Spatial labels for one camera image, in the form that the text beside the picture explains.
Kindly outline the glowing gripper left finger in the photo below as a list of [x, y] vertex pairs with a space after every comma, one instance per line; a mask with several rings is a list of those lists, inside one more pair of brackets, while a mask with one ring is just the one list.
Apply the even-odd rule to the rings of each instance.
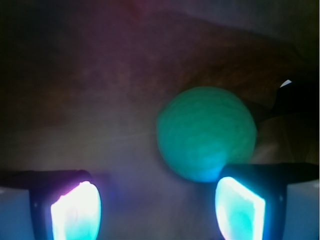
[[2, 240], [95, 240], [101, 214], [85, 170], [0, 172]]

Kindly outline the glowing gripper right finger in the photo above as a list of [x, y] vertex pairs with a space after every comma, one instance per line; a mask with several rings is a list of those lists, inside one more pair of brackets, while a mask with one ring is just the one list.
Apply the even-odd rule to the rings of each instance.
[[215, 213], [226, 240], [317, 240], [319, 166], [228, 164], [215, 189]]

